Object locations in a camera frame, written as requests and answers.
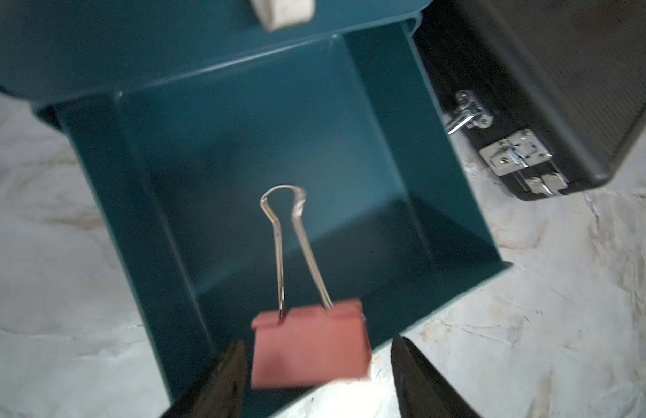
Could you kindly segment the teal drawer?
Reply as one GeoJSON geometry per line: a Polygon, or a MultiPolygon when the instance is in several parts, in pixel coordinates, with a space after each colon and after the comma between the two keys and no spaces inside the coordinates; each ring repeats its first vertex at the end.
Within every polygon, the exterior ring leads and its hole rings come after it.
{"type": "Polygon", "coordinates": [[[0,1],[0,91],[57,103],[415,17],[424,1],[319,1],[266,31],[248,1],[0,1]]]}
{"type": "Polygon", "coordinates": [[[44,106],[69,139],[177,400],[278,306],[320,296],[290,186],[334,301],[373,347],[506,267],[443,126],[411,25],[388,24],[126,92],[44,106]]]}

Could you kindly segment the teal bottom drawer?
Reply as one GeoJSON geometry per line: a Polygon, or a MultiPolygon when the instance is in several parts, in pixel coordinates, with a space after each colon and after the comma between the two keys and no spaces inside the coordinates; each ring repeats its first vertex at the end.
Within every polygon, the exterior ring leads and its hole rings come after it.
{"type": "Polygon", "coordinates": [[[126,92],[44,106],[69,139],[177,400],[278,306],[320,296],[290,186],[334,301],[373,347],[506,267],[443,126],[411,25],[388,24],[126,92]]]}

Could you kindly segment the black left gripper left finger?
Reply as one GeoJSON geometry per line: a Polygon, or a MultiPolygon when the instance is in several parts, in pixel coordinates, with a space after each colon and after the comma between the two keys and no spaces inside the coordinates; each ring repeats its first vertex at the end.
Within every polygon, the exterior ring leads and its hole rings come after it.
{"type": "Polygon", "coordinates": [[[241,417],[246,378],[245,343],[232,341],[162,417],[241,417]]]}

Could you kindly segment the pink binder clip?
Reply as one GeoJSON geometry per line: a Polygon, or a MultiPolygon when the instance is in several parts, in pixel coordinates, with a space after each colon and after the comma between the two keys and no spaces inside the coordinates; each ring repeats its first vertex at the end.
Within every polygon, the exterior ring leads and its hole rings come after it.
{"type": "Polygon", "coordinates": [[[260,208],[272,224],[278,287],[278,309],[259,313],[254,331],[253,389],[311,388],[335,380],[362,379],[369,371],[372,350],[360,300],[332,301],[303,225],[307,200],[304,188],[277,185],[260,198],[260,208]],[[282,226],[269,205],[280,190],[293,192],[291,221],[321,304],[288,309],[282,226]]]}

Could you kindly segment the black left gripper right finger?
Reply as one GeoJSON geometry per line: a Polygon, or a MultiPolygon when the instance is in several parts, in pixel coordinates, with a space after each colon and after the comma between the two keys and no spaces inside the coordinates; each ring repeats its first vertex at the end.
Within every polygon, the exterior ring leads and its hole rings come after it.
{"type": "Polygon", "coordinates": [[[410,339],[396,335],[390,354],[401,417],[480,417],[410,339]]]}

